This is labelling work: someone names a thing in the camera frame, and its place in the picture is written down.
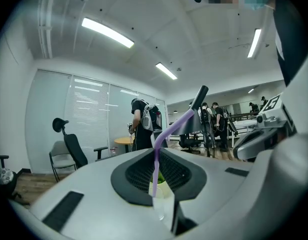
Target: person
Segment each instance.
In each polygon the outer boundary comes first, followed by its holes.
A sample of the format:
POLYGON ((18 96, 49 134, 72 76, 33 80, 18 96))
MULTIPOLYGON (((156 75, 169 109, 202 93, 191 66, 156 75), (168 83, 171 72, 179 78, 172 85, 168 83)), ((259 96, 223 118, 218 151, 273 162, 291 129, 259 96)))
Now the person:
POLYGON ((259 111, 259 106, 257 104, 254 104, 254 103, 250 102, 249 106, 252 107, 252 110, 250 110, 249 112, 254 113, 254 112, 258 112, 259 111))
POLYGON ((219 107, 217 102, 213 102, 212 108, 216 113, 216 131, 214 136, 220 137, 221 146, 220 151, 227 152, 228 151, 228 121, 223 116, 223 110, 219 107))
MULTIPOLYGON (((208 0, 209 3, 238 4, 242 0, 208 0)), ((308 0, 244 0, 246 7, 273 10, 277 60, 288 86, 308 55, 308 0)))
POLYGON ((263 102, 263 105, 260 106, 260 109, 262 110, 266 103, 268 103, 268 100, 264 96, 262 96, 261 101, 263 102))
MULTIPOLYGON (((203 104, 202 104, 202 109, 203 110, 206 110, 207 111, 207 113, 209 113, 211 116, 213 116, 214 114, 213 114, 213 112, 212 112, 212 110, 209 108, 209 106, 208 106, 208 104, 206 103, 206 102, 204 102, 203 104)), ((198 115, 199 115, 199 118, 201 118, 201 108, 199 108, 198 110, 197 110, 197 113, 198 113, 198 115)))
POLYGON ((135 98, 131 102, 132 114, 134 114, 134 118, 132 126, 128 131, 130 134, 135 133, 132 151, 152 148, 152 132, 150 130, 144 129, 141 123, 141 117, 146 105, 147 103, 143 99, 139 100, 135 98))

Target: wooden floor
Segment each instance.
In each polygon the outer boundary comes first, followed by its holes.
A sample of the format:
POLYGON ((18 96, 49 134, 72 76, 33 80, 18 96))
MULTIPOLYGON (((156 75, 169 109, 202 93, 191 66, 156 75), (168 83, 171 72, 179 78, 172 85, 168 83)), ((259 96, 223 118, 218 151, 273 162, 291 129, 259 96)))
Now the wooden floor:
MULTIPOLYGON (((220 148, 215 148, 215 158, 220 160, 234 160, 237 159, 233 156, 233 149, 231 147, 231 143, 228 143, 228 152, 221 152, 220 148)), ((171 140, 168 142, 168 147, 176 150, 183 150, 180 147, 179 142, 176 140, 171 140)), ((195 148, 195 150, 199 150, 200 154, 193 154, 193 156, 207 156, 207 151, 203 147, 195 148)), ((59 178, 62 180, 68 174, 61 174, 59 178)), ((30 204, 33 204, 36 199, 40 197, 44 192, 49 190, 56 184, 56 180, 53 174, 31 174, 31 173, 22 173, 17 179, 17 185, 15 190, 22 195, 22 199, 30 204)))
MULTIPOLYGON (((176 150, 185 150, 186 149, 186 148, 182 148, 179 145, 178 140, 171 140, 167 143, 167 145, 168 145, 169 148, 176 149, 176 150)), ((232 142, 229 141, 227 146, 229 147, 227 152, 221 152, 220 148, 217 147, 215 149, 210 148, 209 153, 212 156, 214 154, 214 151, 215 151, 215 158, 216 159, 239 161, 238 159, 236 159, 233 156, 233 148, 231 148, 232 142)), ((203 143, 201 144, 201 147, 194 148, 194 150, 200 151, 200 154, 197 154, 197 156, 207 157, 207 150, 204 148, 203 143)))

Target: headrest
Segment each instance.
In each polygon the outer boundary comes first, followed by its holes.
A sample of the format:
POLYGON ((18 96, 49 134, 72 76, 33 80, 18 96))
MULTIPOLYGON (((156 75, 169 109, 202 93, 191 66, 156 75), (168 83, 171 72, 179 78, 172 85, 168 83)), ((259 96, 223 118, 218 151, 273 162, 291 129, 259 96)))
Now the headrest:
POLYGON ((52 124, 53 130, 54 130, 55 132, 57 132, 57 133, 60 133, 61 130, 62 130, 62 128, 63 128, 63 126, 66 125, 68 122, 69 122, 69 121, 65 121, 65 120, 63 120, 63 119, 61 119, 61 118, 58 118, 58 117, 55 118, 55 119, 53 120, 53 124, 52 124))

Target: white wall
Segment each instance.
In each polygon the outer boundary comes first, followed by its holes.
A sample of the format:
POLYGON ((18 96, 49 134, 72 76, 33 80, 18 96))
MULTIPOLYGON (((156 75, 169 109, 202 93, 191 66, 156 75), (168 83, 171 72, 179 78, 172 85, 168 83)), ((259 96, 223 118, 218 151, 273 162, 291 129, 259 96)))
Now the white wall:
POLYGON ((120 87, 135 90, 165 101, 166 96, 158 89, 125 75, 111 71, 108 68, 89 64, 74 57, 55 57, 53 59, 37 59, 36 69, 57 71, 104 81, 120 87))
POLYGON ((26 103, 35 70, 22 15, 14 15, 0 37, 0 155, 18 173, 30 169, 25 142, 26 103))
MULTIPOLYGON (((245 88, 247 86, 257 86, 269 82, 280 81, 283 79, 280 68, 272 70, 258 70, 249 74, 239 74, 231 78, 224 78, 222 81, 209 83, 208 95, 223 93, 231 90, 245 88)), ((183 91, 173 92, 166 97, 166 104, 175 104, 182 101, 194 99, 200 89, 200 85, 195 88, 183 88, 183 91)))
MULTIPOLYGON (((248 93, 249 88, 228 91, 218 94, 210 94, 205 97, 204 102, 206 102, 210 107, 213 102, 217 102, 220 106, 227 106, 232 104, 240 104, 241 113, 249 113, 251 107, 249 103, 258 104, 260 107, 263 102, 261 101, 262 96, 266 99, 270 99, 275 95, 281 93, 285 89, 285 84, 283 80, 266 83, 264 85, 258 86, 255 91, 248 93)), ((170 122, 175 122, 176 119, 180 118, 184 112, 189 108, 189 100, 172 104, 168 106, 168 119, 170 122)))

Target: railing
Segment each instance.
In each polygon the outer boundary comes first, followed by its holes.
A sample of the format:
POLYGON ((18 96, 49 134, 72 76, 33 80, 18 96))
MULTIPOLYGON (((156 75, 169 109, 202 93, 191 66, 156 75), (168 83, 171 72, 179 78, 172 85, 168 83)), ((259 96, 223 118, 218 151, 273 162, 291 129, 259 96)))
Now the railing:
POLYGON ((233 114, 230 116, 232 121, 243 121, 248 119, 255 119, 259 112, 244 113, 244 114, 233 114))

